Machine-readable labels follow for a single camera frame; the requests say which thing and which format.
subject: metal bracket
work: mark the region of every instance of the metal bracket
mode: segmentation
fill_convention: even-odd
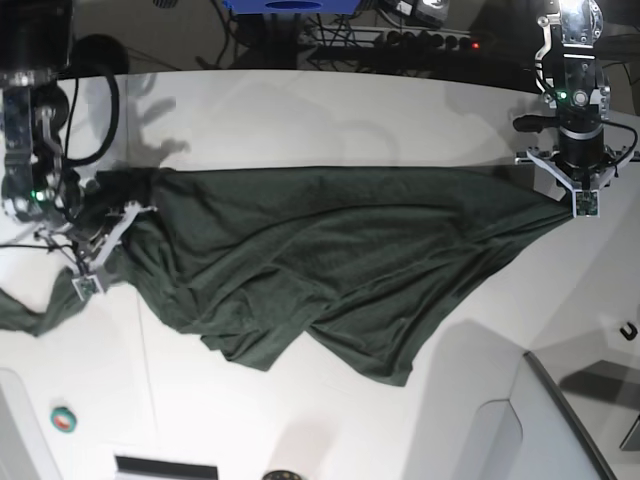
[[[82,301],[87,301],[96,293],[106,293],[109,288],[109,277],[104,268],[107,259],[120,243],[122,235],[133,224],[136,217],[143,212],[155,211],[155,207],[142,207],[138,202],[129,202],[124,207],[122,219],[106,237],[98,255],[89,263],[89,271],[81,273],[74,267],[72,283]]]

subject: black clip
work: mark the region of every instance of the black clip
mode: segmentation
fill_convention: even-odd
[[[627,322],[627,325],[629,325],[629,329],[631,330],[631,333],[627,332],[625,327],[622,327],[620,329],[620,333],[628,341],[634,340],[638,336],[638,329],[636,328],[636,326],[633,323]]]

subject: dark green cloth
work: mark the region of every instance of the dark green cloth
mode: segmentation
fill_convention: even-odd
[[[158,207],[128,230],[110,268],[163,323],[260,370],[307,331],[391,385],[405,384],[418,349],[469,293],[571,218],[567,205],[460,169],[156,170],[99,181]],[[0,328],[38,335],[77,313],[68,280],[44,315],[0,297]]]

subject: round sticker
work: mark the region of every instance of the round sticker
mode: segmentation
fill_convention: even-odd
[[[71,433],[76,429],[76,416],[68,408],[58,407],[51,412],[51,423],[63,433]]]

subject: table surface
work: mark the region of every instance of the table surface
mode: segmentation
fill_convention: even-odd
[[[510,123],[537,98],[486,87],[288,71],[176,72],[120,85],[117,140],[100,168],[487,166],[536,142]],[[81,82],[74,157],[98,145],[107,99],[101,79]],[[635,117],[613,119],[640,128]],[[628,139],[610,130],[607,141]],[[637,315],[640,169],[621,173],[603,194],[601,219],[550,233],[469,296],[420,351],[403,389],[357,375],[306,334],[268,373],[227,363],[162,325],[129,286],[40,339],[0,332],[0,368],[22,378],[65,480],[113,479],[114,453],[215,464],[225,480],[278,467],[322,480],[418,479],[425,468],[448,479],[475,411],[508,397],[525,350],[547,353],[558,378],[603,355],[637,363],[617,329]],[[536,179],[542,190],[550,184]],[[5,240],[22,228],[0,218]],[[1,250],[0,286],[43,309],[62,263]],[[78,417],[72,435],[49,424],[60,404]],[[635,478],[629,465],[640,458],[620,457],[615,438],[637,412],[599,415],[596,442],[621,479]]]

